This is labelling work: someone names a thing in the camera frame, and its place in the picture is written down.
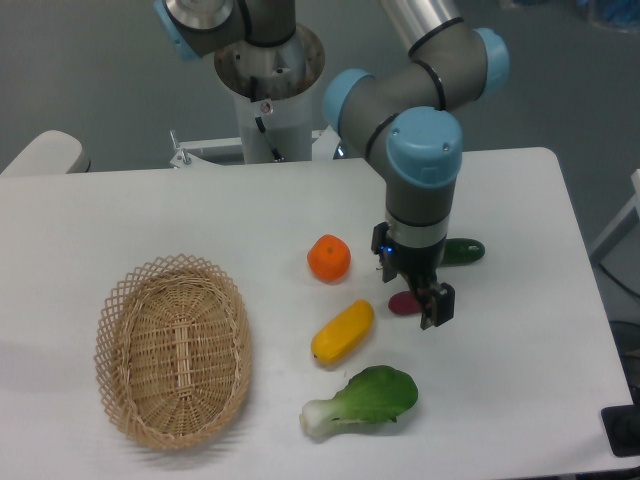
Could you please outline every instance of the blue joint cap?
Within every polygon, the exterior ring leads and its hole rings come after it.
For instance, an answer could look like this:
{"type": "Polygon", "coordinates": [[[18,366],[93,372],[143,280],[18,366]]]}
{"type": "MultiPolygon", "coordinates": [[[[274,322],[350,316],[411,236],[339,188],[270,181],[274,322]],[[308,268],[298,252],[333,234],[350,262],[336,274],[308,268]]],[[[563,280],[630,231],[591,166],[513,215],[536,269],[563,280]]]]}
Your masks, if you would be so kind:
{"type": "Polygon", "coordinates": [[[160,18],[164,29],[169,35],[169,38],[173,42],[176,51],[180,58],[184,61],[195,60],[200,58],[196,52],[189,46],[189,44],[185,41],[185,39],[180,35],[178,28],[173,24],[169,13],[164,8],[164,2],[162,0],[155,0],[153,3],[153,8],[156,11],[156,14],[160,18]]]}
{"type": "Polygon", "coordinates": [[[340,134],[340,115],[349,92],[364,77],[371,76],[369,72],[352,68],[339,74],[327,87],[322,101],[322,111],[324,118],[327,119],[327,122],[336,133],[340,134]]]}
{"type": "Polygon", "coordinates": [[[412,108],[391,124],[387,155],[391,166],[410,183],[444,187],[455,181],[462,165],[462,128],[448,112],[412,108]]]}
{"type": "Polygon", "coordinates": [[[488,28],[478,28],[475,32],[480,35],[487,51],[487,79],[482,96],[493,93],[506,83],[509,77],[509,51],[502,38],[488,28]]]}

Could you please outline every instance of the gray floor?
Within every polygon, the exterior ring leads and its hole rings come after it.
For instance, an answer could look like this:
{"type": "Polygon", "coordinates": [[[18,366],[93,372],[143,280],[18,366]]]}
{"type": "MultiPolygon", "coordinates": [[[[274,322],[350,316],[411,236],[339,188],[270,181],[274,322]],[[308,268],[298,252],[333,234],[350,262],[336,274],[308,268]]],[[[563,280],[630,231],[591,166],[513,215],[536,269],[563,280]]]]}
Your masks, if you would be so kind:
{"type": "MultiPolygon", "coordinates": [[[[467,22],[499,32],[512,57],[507,87],[456,113],[466,149],[553,150],[588,244],[632,195],[629,176],[640,168],[640,34],[593,27],[570,0],[516,10],[498,3],[458,1],[467,22]]],[[[50,129],[78,138],[98,171],[166,166],[170,129],[182,140],[237,135],[212,58],[181,63],[151,4],[0,0],[0,171],[50,129]]],[[[325,126],[321,92],[337,73],[385,76],[406,63],[374,0],[299,0],[298,18],[327,52],[315,128],[325,126]]],[[[636,290],[638,240],[636,229],[606,259],[636,290]]],[[[598,280],[610,318],[640,319],[636,301],[598,280]]]]}

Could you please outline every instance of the bok choy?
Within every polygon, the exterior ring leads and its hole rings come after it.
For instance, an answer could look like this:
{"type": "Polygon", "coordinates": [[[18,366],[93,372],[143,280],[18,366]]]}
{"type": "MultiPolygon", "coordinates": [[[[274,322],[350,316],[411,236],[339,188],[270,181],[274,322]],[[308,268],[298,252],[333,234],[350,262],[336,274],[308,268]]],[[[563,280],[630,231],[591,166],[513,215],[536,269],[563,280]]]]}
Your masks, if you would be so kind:
{"type": "Polygon", "coordinates": [[[331,400],[302,407],[300,424],[312,437],[336,433],[343,425],[395,422],[418,400],[418,387],[407,373],[386,365],[365,368],[331,400]]]}

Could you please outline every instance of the white chair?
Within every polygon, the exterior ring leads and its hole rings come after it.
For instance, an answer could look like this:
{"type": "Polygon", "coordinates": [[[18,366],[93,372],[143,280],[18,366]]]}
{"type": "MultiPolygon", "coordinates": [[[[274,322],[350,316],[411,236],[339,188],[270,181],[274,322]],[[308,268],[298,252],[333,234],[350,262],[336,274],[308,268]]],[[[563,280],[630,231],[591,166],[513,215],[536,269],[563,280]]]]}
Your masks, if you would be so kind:
{"type": "Polygon", "coordinates": [[[28,177],[86,172],[91,160],[71,135],[49,130],[36,137],[0,173],[0,177],[28,177]]]}

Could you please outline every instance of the black cable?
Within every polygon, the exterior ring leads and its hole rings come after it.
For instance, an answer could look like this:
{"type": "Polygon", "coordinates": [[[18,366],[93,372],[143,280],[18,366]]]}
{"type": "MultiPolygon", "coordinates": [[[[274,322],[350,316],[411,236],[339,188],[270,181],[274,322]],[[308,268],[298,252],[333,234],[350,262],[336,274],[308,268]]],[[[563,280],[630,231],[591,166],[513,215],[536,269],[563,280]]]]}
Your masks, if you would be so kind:
{"type": "Polygon", "coordinates": [[[607,277],[609,277],[611,279],[611,281],[613,283],[618,285],[621,289],[623,289],[625,292],[627,292],[632,297],[640,299],[640,293],[638,293],[635,290],[632,290],[631,288],[627,287],[624,283],[622,283],[620,280],[618,280],[616,277],[614,277],[613,274],[609,270],[607,270],[607,268],[604,265],[602,265],[602,263],[599,263],[598,267],[600,268],[600,270],[602,270],[602,273],[604,273],[607,277]]]}

